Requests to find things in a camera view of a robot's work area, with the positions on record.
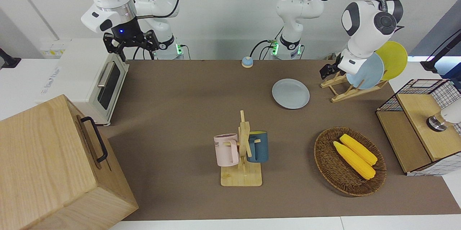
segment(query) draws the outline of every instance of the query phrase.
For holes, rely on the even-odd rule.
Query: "brown table mat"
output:
[[[130,61],[109,127],[101,127],[140,209],[126,220],[455,214],[443,178],[405,176],[375,114],[392,94],[382,90],[331,103],[319,69],[327,61]],[[303,82],[299,110],[272,98],[275,82]],[[335,86],[344,92],[347,85]],[[269,161],[261,187],[221,187],[213,136],[237,133],[239,110],[252,130],[266,130]],[[313,159],[316,137],[331,127],[367,136],[387,164],[375,194],[351,198],[328,185]]]

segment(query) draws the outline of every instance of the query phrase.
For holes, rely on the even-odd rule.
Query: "green indicator light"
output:
[[[275,55],[275,56],[276,56],[277,53],[278,53],[278,43],[274,43],[274,44],[275,44],[275,46],[274,46],[274,48],[272,49],[272,55]]]
[[[176,44],[176,52],[178,53],[178,55],[183,54],[183,49],[178,44]]]

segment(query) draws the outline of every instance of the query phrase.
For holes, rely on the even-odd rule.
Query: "mug holder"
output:
[[[247,154],[250,157],[252,156],[248,143],[250,123],[245,121],[243,110],[240,110],[240,119],[241,122],[238,128],[240,141],[237,143],[240,160],[238,165],[221,167],[221,186],[259,187],[262,185],[261,164],[247,161]]]

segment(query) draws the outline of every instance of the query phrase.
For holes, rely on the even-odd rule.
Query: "wicker basket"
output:
[[[377,162],[373,165],[376,171],[374,178],[362,178],[336,151],[333,141],[340,142],[339,138],[345,133],[376,155]],[[375,193],[386,179],[386,164],[378,148],[367,137],[350,128],[330,128],[318,135],[314,145],[314,158],[322,176],[333,187],[351,196],[360,197]]]

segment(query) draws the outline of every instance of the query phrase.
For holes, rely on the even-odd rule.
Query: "corn cob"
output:
[[[362,158],[364,161],[366,161],[368,164],[371,166],[375,165],[377,162],[377,158],[372,152],[370,152],[365,146],[363,146],[361,143],[357,142],[354,138],[350,137],[347,134],[343,134],[339,138],[341,142],[349,147],[352,151],[354,151],[360,158]]]
[[[373,178],[376,174],[376,171],[367,164],[362,158],[360,158],[355,152],[350,150],[347,146],[342,145],[336,141],[333,141],[333,145],[335,146],[336,150],[338,151],[339,155],[341,155],[344,160],[357,171],[364,179],[369,180]]]

